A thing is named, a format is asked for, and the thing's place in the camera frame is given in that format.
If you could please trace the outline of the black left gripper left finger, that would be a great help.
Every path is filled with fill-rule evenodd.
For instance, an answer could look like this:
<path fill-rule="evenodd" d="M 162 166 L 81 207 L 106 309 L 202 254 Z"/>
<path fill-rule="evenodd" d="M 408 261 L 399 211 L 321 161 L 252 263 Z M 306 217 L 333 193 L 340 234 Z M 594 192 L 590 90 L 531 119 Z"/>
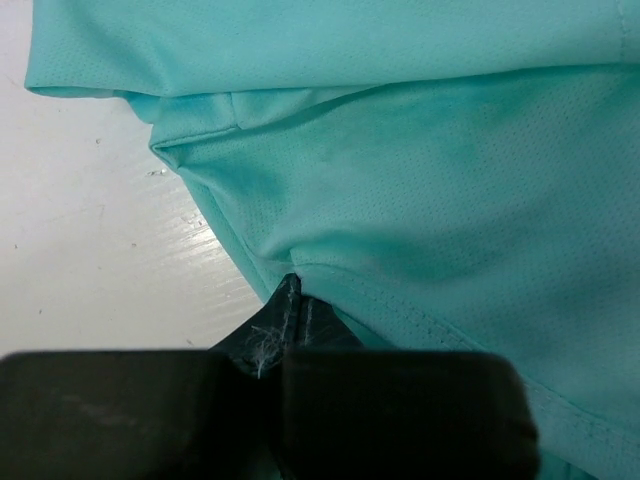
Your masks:
<path fill-rule="evenodd" d="M 5 479 L 282 479 L 273 389 L 301 283 L 209 349 L 23 351 L 1 361 Z"/>

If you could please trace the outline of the teal t shirt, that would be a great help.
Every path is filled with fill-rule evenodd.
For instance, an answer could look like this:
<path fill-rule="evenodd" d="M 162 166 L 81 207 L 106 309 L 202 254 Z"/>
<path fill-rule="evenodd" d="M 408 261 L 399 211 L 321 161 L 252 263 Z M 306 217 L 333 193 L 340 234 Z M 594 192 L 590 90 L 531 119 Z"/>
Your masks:
<path fill-rule="evenodd" d="M 639 475 L 635 1 L 37 1 L 26 88 L 120 97 L 261 298 L 524 376 L 545 479 Z"/>

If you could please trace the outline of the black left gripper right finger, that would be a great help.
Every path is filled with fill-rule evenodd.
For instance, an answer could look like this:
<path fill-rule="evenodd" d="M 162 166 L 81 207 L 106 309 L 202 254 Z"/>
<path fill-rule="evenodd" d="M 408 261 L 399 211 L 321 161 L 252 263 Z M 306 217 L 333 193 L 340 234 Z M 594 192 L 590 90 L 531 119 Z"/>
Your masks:
<path fill-rule="evenodd" d="M 286 479 L 532 479 L 538 430 L 504 358 L 366 349 L 331 310 L 279 304 Z"/>

